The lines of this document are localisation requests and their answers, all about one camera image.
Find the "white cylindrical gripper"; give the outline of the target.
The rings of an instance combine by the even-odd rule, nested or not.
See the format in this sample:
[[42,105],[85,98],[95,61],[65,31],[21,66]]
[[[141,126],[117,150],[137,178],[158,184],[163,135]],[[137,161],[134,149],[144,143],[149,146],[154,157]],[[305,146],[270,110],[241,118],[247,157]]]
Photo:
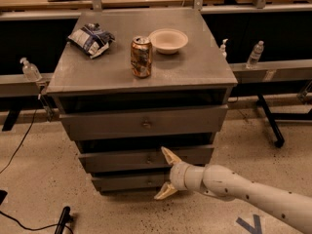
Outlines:
[[161,151],[169,165],[170,182],[165,182],[160,191],[154,196],[155,200],[164,200],[178,191],[205,192],[207,187],[203,182],[205,167],[194,166],[181,159],[169,148],[162,146]]

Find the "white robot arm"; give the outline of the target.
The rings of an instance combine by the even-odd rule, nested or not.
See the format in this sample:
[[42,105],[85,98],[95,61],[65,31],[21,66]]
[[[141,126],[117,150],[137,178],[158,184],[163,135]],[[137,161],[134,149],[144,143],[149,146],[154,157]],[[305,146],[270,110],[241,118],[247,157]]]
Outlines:
[[243,200],[302,232],[312,234],[312,199],[269,185],[250,181],[221,165],[194,166],[182,161],[172,150],[162,147],[171,166],[155,200],[163,200],[178,191],[195,191],[221,200]]

